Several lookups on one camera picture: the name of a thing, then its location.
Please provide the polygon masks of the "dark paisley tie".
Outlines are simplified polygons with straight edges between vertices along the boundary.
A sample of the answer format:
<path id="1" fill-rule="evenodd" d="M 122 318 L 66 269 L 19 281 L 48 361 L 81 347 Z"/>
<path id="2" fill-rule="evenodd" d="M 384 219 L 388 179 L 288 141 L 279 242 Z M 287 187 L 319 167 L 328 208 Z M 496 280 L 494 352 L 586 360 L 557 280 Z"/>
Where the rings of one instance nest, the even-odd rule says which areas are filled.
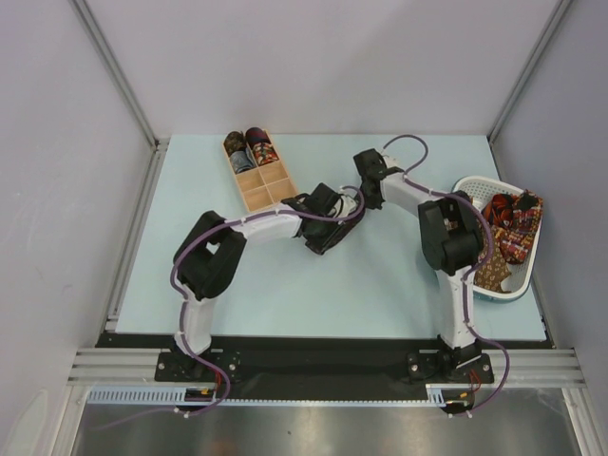
<path id="1" fill-rule="evenodd" d="M 356 221 L 331 223 L 322 234 L 308 239 L 306 246 L 315 254 L 322 256 L 340 243 L 356 225 Z"/>

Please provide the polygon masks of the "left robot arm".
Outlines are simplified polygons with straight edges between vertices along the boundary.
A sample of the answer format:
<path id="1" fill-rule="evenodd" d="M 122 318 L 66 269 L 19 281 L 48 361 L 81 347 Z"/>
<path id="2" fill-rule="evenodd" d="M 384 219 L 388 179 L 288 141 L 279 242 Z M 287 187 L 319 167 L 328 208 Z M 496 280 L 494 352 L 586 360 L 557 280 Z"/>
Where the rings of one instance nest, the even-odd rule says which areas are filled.
<path id="1" fill-rule="evenodd" d="M 171 287 L 182 300 L 174 336 L 180 349 L 176 369 L 189 380 L 199 380 L 208 371 L 217 378 L 227 377 L 205 351 L 211 347 L 218 297 L 231 285 L 248 247 L 299 239 L 313 254 L 322 256 L 362 220 L 365 202 L 362 190 L 355 186 L 334 191 L 320 183 L 310 194 L 284 199 L 242 218 L 203 213 L 175 253 L 170 273 Z"/>

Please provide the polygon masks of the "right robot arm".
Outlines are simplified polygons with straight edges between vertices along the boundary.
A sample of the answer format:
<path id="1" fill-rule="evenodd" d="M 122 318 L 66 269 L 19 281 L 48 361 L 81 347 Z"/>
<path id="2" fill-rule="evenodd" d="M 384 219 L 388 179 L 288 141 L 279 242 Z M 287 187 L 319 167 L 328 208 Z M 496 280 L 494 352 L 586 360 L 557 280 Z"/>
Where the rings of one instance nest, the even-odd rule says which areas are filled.
<path id="1" fill-rule="evenodd" d="M 423 256 L 440 286 L 437 374 L 469 378 L 482 350 L 473 324 L 473 282 L 484 248 L 476 209 L 463 194 L 433 191 L 411 180 L 374 149 L 353 157 L 368 209 L 394 204 L 418 218 Z"/>

